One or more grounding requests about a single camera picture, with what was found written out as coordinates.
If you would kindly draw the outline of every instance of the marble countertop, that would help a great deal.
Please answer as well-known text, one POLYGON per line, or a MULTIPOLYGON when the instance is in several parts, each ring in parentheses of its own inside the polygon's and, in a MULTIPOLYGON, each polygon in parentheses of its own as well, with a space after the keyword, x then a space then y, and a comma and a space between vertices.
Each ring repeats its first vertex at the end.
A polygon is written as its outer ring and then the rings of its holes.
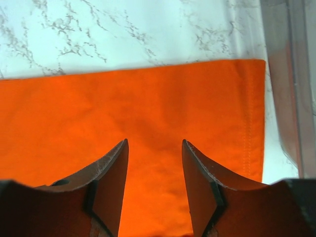
MULTIPOLYGON (((0 33, 2 79, 267 59, 259 0, 1 1, 0 33)), ((268 71, 265 183, 297 176, 279 145, 268 71)))

